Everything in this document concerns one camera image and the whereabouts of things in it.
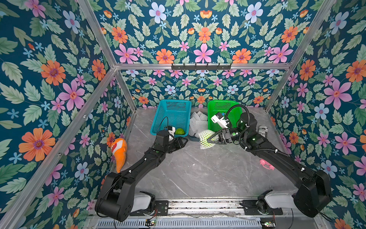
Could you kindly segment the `white foam net sleeve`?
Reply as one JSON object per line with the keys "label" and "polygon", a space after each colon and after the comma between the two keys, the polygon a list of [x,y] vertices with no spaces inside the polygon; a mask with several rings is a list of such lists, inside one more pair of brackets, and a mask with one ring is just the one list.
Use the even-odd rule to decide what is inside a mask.
{"label": "white foam net sleeve", "polygon": [[216,145],[216,143],[209,143],[208,140],[210,139],[213,142],[216,142],[219,140],[219,136],[215,135],[214,131],[211,130],[204,130],[201,133],[199,133],[199,139],[200,139],[200,149],[209,149]]}

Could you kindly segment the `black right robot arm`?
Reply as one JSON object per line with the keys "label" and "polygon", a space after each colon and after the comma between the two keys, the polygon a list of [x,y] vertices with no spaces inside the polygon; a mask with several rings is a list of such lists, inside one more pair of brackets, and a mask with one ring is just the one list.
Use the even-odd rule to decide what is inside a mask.
{"label": "black right robot arm", "polygon": [[276,148],[256,129],[257,120],[246,106],[234,105],[223,113],[209,111],[208,117],[221,130],[212,134],[207,142],[218,145],[236,142],[244,151],[263,159],[280,171],[298,189],[292,195],[293,203],[304,215],[313,218],[332,201],[330,176],[322,170],[308,169],[292,160],[287,152]]}

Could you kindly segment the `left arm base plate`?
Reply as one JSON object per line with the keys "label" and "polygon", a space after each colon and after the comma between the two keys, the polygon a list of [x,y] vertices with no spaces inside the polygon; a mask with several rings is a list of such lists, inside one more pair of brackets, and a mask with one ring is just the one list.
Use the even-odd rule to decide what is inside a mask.
{"label": "left arm base plate", "polygon": [[155,200],[150,203],[144,210],[137,210],[130,213],[130,216],[167,216],[169,209],[169,201],[167,200]]}

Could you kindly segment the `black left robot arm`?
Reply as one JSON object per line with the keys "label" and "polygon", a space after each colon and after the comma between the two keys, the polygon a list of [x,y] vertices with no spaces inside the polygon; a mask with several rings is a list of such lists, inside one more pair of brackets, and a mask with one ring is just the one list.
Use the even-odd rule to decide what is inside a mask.
{"label": "black left robot arm", "polygon": [[153,145],[139,161],[122,172],[112,172],[106,177],[95,204],[96,213],[123,222],[132,212],[153,212],[155,195],[142,191],[136,194],[136,185],[164,161],[166,154],[184,148],[187,143],[187,138],[174,137],[167,130],[159,131]]}

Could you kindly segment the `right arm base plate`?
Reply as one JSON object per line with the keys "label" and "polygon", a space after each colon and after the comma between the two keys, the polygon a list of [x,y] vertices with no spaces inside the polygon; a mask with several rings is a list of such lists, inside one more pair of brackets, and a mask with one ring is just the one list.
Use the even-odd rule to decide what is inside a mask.
{"label": "right arm base plate", "polygon": [[245,215],[283,215],[281,208],[269,207],[264,199],[244,199],[239,204],[244,208]]}

